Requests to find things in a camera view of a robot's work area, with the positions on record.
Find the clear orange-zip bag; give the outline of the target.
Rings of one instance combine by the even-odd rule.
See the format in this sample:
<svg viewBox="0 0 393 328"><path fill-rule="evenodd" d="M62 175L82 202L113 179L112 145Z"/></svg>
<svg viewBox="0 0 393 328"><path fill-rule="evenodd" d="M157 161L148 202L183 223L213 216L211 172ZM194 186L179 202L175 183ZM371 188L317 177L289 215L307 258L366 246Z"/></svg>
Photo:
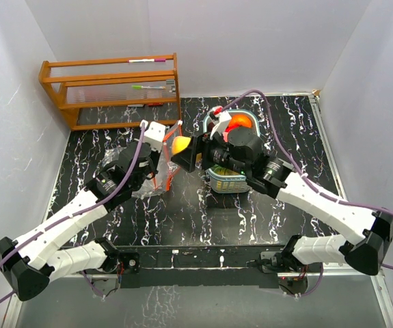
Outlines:
<svg viewBox="0 0 393 328"><path fill-rule="evenodd" d="M178 120L173 126L166 127L163 147L159 155L157 174L151 180L145 180L138 191L133 192L132 196L143 199L161 195L169 191L172 178L178 172L179 166L171 161L172 142L175 137L182 135L182 120Z"/></svg>

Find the red bell pepper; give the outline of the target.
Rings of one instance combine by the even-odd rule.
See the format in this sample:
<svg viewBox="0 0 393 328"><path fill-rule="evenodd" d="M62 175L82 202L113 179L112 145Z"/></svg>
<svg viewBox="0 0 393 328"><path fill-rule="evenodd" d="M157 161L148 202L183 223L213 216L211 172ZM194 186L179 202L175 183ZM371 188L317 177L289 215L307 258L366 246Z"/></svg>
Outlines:
<svg viewBox="0 0 393 328"><path fill-rule="evenodd" d="M238 126L229 126L227 129L223 132L224 135L227 135L230 131L236 129Z"/></svg>

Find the orange fruit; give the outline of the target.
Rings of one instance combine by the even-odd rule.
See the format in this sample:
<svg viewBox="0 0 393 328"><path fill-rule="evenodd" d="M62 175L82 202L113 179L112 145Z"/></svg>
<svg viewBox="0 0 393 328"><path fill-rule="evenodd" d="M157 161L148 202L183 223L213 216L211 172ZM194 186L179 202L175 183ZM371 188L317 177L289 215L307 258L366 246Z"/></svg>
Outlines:
<svg viewBox="0 0 393 328"><path fill-rule="evenodd" d="M252 120L245 114L237 114L232 116L228 128L236 128L241 126L245 128L252 128Z"/></svg>

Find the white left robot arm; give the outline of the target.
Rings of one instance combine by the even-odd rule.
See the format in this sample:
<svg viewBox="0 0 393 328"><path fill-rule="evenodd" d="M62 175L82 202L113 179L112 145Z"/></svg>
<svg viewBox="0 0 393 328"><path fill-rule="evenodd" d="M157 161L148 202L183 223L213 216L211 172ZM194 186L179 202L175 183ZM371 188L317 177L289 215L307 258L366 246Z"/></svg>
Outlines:
<svg viewBox="0 0 393 328"><path fill-rule="evenodd" d="M14 240L0 240L1 272L21 301L36 297L66 275L88 269L110 273L117 268L119 252L104 237L70 249L63 246L155 176L162 145L130 143L51 218Z"/></svg>

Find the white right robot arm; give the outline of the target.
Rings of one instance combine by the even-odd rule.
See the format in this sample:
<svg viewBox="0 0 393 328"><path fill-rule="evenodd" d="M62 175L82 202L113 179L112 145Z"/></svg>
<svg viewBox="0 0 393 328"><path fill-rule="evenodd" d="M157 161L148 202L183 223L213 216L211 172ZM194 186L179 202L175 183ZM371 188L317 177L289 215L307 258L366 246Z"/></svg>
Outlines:
<svg viewBox="0 0 393 328"><path fill-rule="evenodd" d="M262 140L250 128L238 127L226 137L202 133L175 137L172 162L187 172L200 162L203 169L215 165L245 177L248 186L263 195L293 205L337 231L336 235L294 235L283 250L260 266L298 271L313 263L348 264L366 275L376 275L393 239L393 216L380 210L344 205L336 195L324 197L324 189L306 182L291 164L267 154Z"/></svg>

